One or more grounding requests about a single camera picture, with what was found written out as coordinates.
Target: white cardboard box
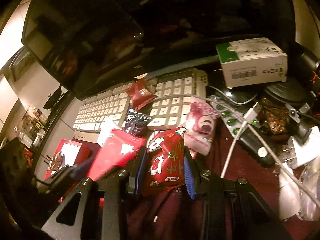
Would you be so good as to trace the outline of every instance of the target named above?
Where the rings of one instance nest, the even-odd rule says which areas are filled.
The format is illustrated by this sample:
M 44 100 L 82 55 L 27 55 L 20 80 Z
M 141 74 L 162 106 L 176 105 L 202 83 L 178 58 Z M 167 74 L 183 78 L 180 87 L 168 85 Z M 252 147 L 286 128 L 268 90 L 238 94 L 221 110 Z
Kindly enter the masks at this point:
M 228 88 L 287 80 L 287 54 L 267 38 L 232 41 L 216 49 Z

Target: green capsule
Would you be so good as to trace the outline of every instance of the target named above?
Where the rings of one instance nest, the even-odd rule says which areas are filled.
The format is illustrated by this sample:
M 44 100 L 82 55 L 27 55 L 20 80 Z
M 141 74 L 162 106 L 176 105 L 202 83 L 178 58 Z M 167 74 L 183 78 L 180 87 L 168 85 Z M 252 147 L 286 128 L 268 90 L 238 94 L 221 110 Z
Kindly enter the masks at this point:
M 234 126 L 238 122 L 237 119 L 231 118 L 227 121 L 228 126 Z
M 231 114 L 232 114 L 231 111 L 223 111 L 221 113 L 222 117 L 224 117 L 224 118 L 230 117 Z
M 251 122 L 251 125 L 257 125 L 258 123 L 258 120 L 255 118 L 252 122 Z
M 217 105 L 217 110 L 218 111 L 222 111 L 224 109 L 224 106 L 222 106 L 222 105 Z
M 232 131 L 233 135 L 237 135 L 237 133 L 239 132 L 239 129 L 240 129 L 240 127 L 234 128 Z

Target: red candy wrapper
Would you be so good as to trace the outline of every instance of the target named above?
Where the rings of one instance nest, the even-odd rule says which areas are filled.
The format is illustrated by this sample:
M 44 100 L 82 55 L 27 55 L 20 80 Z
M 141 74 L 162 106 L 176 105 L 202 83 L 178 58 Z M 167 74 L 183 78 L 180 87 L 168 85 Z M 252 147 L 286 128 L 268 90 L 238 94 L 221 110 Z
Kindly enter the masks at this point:
M 132 99 L 132 108 L 135 111 L 139 111 L 145 105 L 147 105 L 156 95 L 152 94 L 145 84 L 144 78 L 141 78 L 126 90 L 129 97 Z
M 148 146 L 148 166 L 143 195 L 169 190 L 184 184 L 184 127 L 160 132 Z
M 115 166 L 124 168 L 136 157 L 146 140 L 137 138 L 121 129 L 112 129 L 103 147 L 99 150 L 87 173 L 87 177 L 98 180 Z

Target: keyboard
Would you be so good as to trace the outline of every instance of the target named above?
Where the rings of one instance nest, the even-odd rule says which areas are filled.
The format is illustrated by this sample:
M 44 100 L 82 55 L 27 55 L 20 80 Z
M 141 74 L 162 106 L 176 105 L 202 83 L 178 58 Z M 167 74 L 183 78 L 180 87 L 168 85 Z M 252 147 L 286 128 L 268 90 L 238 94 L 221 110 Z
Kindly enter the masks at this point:
M 178 127 L 186 121 L 190 112 L 190 97 L 180 94 L 198 95 L 205 98 L 208 78 L 205 71 L 196 68 L 158 76 L 156 95 L 158 97 L 176 94 L 176 97 L 155 101 L 150 111 L 150 130 L 166 130 Z
M 133 82 L 118 84 L 86 99 L 85 105 L 79 108 L 73 125 L 75 139 L 96 143 L 107 118 L 121 127 L 130 105 L 130 98 L 125 90 L 132 85 Z

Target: pink snack package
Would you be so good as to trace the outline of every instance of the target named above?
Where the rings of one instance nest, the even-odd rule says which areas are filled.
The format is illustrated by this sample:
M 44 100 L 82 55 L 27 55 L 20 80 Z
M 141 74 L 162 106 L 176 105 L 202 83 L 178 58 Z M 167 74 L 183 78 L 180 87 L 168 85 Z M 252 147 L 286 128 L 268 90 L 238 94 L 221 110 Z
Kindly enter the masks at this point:
M 205 101 L 191 97 L 190 112 L 187 115 L 184 145 L 207 155 L 210 151 L 216 119 L 219 113 Z

